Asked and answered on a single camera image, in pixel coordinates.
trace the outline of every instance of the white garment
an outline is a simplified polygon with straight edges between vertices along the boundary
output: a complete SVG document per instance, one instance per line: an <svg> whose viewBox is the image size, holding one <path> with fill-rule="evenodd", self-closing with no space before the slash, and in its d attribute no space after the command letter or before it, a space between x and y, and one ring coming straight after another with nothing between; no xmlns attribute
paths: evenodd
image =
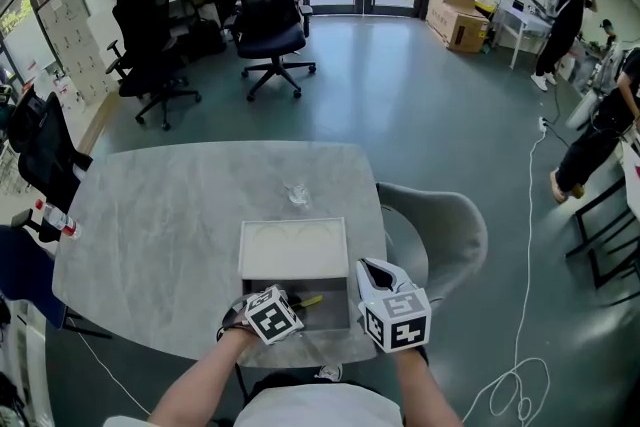
<svg viewBox="0 0 640 427"><path fill-rule="evenodd" d="M400 408L389 399L350 384L269 388L238 415L235 427L401 427Z"/></svg>

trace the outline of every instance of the plastic bottle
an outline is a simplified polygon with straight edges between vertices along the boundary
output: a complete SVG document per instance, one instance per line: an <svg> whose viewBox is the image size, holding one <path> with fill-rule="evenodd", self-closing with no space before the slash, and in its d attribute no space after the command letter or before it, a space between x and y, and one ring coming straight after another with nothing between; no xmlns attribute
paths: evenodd
<svg viewBox="0 0 640 427"><path fill-rule="evenodd" d="M62 212L58 207L50 203L44 203L42 200L36 201L36 208L42 210L42 218L51 226L60 230L67 237L76 240L80 237L81 228L71 217Z"/></svg>

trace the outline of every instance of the floor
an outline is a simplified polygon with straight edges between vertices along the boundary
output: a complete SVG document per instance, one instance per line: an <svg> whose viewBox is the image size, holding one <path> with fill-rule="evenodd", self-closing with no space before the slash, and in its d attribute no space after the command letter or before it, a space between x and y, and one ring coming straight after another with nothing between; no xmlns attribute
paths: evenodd
<svg viewBox="0 0 640 427"><path fill-rule="evenodd" d="M93 155L100 159L112 152L199 141L344 141L362 146L378 180L467 195L488 226L487 262L443 304L427 347L434 375L464 416L478 391L513 364L527 277L529 152L539 137L538 117L553 119L557 112L552 91L542 93L529 80L531 63L523 57L512 71L510 57L508 51L446 51L417 20L317 17L302 56L291 56L317 61L315 75L294 70L303 88L300 100L277 77L255 103L247 103L246 91L257 77L240 78L245 62L230 45L225 53L185 71L203 101L176 101L171 131L160 129L157 110L139 127L133 119L139 102L129 99ZM562 118L577 100L570 86L559 86ZM575 138L562 121L556 126L565 139ZM532 289L519 355L543 358L549 367L551 388L537 425L615 425L639 375L640 319L637 303L606 304L635 291L638 283L629 278L596 292L586 259L567 262L563 255L578 242L575 209L621 172L607 163L589 182L583 200L558 206L549 193L549 172L564 149L549 135L534 155ZM608 212L623 202L618 194L598 208L587 220L589 227L605 224ZM77 335L47 335L49 388L58 425L97 426L112 415L144 416ZM89 343L147 409L190 364L118 338ZM349 365L345 373L399 400L388 358ZM246 371L248 385L264 374ZM532 364L522 369L522 376L525 395L536 408L544 373ZM496 394L495 409L511 396L511 386L506 383ZM516 425L515 405L497 419L487 402L484 396L467 425ZM216 418L233 418L240 407L232 379Z"/></svg>

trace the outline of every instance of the gray chair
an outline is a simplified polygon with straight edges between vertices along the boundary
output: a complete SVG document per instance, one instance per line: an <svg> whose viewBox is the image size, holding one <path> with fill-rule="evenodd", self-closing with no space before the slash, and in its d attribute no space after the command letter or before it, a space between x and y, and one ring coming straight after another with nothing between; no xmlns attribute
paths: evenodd
<svg viewBox="0 0 640 427"><path fill-rule="evenodd" d="M389 183L378 184L378 195L383 208L409 221L423 246L400 248L399 242L410 238L407 227L385 215L387 258L424 287L430 300L446 298L482 267L487 256L487 226L469 198ZM441 304L441 300L434 302L434 310Z"/></svg>

